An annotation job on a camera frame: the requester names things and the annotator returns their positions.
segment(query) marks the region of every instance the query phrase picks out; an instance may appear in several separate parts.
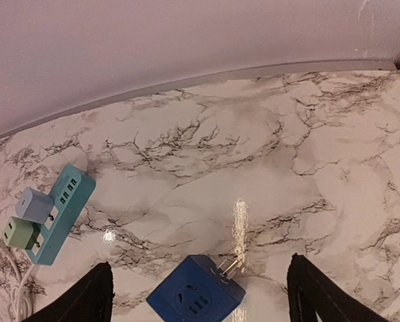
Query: power adapter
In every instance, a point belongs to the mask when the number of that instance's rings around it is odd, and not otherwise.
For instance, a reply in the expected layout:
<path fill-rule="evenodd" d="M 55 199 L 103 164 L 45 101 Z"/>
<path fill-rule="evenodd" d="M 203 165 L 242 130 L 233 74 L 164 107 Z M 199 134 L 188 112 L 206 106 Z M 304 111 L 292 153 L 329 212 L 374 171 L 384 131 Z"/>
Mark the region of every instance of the power adapter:
<path fill-rule="evenodd" d="M 9 218 L 3 241 L 26 250 L 34 264 L 52 265 L 94 189 L 92 178 L 67 164 L 49 195 L 32 189 L 23 192 L 15 208 L 22 218 Z"/>
<path fill-rule="evenodd" d="M 50 196 L 25 188 L 15 205 L 15 212 L 19 218 L 34 223 L 45 223 L 53 206 L 54 200 Z"/>
<path fill-rule="evenodd" d="M 206 255 L 187 256 L 146 299 L 166 322 L 224 320 L 245 290 Z"/>

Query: wall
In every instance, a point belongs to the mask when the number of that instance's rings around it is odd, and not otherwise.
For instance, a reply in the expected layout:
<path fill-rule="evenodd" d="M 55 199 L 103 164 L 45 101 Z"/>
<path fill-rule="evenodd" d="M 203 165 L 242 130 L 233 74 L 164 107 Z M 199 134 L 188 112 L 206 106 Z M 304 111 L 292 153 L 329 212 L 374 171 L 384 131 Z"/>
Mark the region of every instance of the wall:
<path fill-rule="evenodd" d="M 0 134 L 199 75 L 399 51 L 400 0 L 0 0 Z"/>

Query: scratch on wall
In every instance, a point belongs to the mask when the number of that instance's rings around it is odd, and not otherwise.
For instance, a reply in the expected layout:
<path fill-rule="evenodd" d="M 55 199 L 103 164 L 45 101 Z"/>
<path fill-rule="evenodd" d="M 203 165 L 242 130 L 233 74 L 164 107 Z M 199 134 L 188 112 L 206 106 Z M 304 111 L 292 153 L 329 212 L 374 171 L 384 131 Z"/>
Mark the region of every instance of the scratch on wall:
<path fill-rule="evenodd" d="M 361 18 L 361 13 L 366 9 L 367 3 L 369 3 L 372 0 L 362 0 L 362 4 L 360 9 L 358 10 L 358 20 Z"/>

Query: power cord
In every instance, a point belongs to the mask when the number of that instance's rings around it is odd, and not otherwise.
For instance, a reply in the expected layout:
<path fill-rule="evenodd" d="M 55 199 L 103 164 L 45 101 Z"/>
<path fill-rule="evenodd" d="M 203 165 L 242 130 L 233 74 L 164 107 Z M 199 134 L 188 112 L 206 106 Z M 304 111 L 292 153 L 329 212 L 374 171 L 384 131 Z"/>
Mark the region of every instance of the power cord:
<path fill-rule="evenodd" d="M 10 292 L 10 301 L 7 306 L 7 314 L 9 317 L 15 317 L 15 322 L 21 322 L 33 314 L 32 300 L 26 287 L 28 278 L 32 275 L 33 269 L 36 265 L 32 264 L 27 272 L 21 278 L 17 264 L 13 259 L 13 254 L 10 249 L 0 240 L 0 247 L 5 253 L 9 263 L 11 263 L 18 285 L 15 285 Z"/>

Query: marble surface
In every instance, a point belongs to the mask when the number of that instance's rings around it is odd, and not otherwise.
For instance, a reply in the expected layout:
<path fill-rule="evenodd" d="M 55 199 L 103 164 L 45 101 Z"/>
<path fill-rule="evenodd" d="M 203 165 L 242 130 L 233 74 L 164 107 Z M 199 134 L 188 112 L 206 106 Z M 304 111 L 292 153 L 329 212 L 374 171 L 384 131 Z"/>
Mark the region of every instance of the marble surface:
<path fill-rule="evenodd" d="M 236 254 L 247 295 L 227 321 L 288 321 L 298 252 L 400 321 L 399 72 L 228 81 L 2 139 L 0 235 L 22 190 L 48 192 L 67 162 L 97 188 L 54 265 L 34 272 L 36 311 L 108 261 L 113 321 L 160 321 L 145 298 L 187 254 Z M 0 321 L 14 282 L 0 249 Z"/>

